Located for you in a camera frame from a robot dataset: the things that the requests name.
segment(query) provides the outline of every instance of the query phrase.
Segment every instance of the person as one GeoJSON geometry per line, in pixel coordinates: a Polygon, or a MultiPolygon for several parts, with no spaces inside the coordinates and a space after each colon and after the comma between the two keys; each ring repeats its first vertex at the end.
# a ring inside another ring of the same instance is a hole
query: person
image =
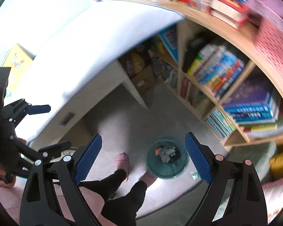
{"type": "MultiPolygon", "coordinates": [[[[5,174],[4,169],[0,168],[0,175],[5,174]]],[[[86,203],[103,226],[135,226],[136,213],[144,202],[146,190],[157,179],[147,170],[127,195],[113,199],[122,182],[128,180],[128,176],[129,158],[126,153],[121,153],[116,157],[116,170],[113,174],[100,181],[79,183],[86,203]]],[[[64,217],[74,221],[59,183],[55,183],[54,187],[64,217]]],[[[24,184],[16,180],[16,177],[10,184],[0,179],[0,202],[18,224],[23,190],[24,184]]]]}

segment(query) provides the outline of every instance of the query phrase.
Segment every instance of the white screw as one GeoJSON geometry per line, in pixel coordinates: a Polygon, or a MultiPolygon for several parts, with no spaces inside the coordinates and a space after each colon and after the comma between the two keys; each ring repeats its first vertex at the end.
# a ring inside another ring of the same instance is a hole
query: white screw
{"type": "Polygon", "coordinates": [[[245,164],[248,165],[248,166],[250,166],[250,165],[252,164],[252,161],[250,161],[250,160],[245,160],[245,164]]]}
{"type": "Polygon", "coordinates": [[[216,155],[215,158],[216,158],[217,161],[223,161],[222,155],[216,155]]]}
{"type": "Polygon", "coordinates": [[[71,160],[70,155],[64,156],[64,158],[63,158],[63,161],[70,161],[70,160],[71,160]]]}
{"type": "Polygon", "coordinates": [[[35,165],[36,165],[36,166],[39,166],[41,163],[42,163],[41,160],[36,160],[36,161],[35,161],[35,165]]]}

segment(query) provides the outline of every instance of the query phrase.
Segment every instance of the teal trash can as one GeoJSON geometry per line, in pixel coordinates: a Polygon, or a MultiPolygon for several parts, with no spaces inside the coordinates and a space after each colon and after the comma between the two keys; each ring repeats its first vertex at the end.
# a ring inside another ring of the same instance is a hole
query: teal trash can
{"type": "Polygon", "coordinates": [[[172,179],[184,172],[189,155],[184,144],[174,137],[157,140],[147,155],[147,168],[161,179],[172,179]]]}

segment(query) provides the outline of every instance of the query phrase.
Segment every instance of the black pants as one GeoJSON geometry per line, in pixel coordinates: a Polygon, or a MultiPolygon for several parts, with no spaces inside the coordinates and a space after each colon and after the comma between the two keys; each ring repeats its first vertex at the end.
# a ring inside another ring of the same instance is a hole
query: black pants
{"type": "Polygon", "coordinates": [[[101,181],[83,181],[79,186],[98,193],[105,200],[102,215],[117,226],[136,226],[136,213],[144,203],[147,185],[143,181],[137,182],[130,192],[120,198],[109,200],[126,179],[126,172],[116,170],[101,181]]]}

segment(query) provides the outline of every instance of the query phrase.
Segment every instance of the person's leg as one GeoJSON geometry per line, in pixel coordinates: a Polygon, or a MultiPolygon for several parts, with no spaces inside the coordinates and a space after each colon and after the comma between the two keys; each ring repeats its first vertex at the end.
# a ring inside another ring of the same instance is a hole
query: person's leg
{"type": "Polygon", "coordinates": [[[79,183],[79,187],[85,187],[99,194],[102,196],[104,201],[107,201],[114,197],[115,192],[118,190],[126,177],[126,172],[123,169],[118,169],[113,174],[102,179],[101,181],[82,181],[79,183]]]}
{"type": "Polygon", "coordinates": [[[105,201],[113,198],[121,183],[128,180],[129,158],[126,153],[117,156],[116,167],[117,170],[113,174],[101,181],[82,181],[79,183],[79,187],[82,186],[98,193],[105,201]]]}
{"type": "Polygon", "coordinates": [[[102,216],[118,226],[135,226],[136,213],[143,205],[147,187],[156,179],[147,171],[127,195],[105,202],[102,216]]]}

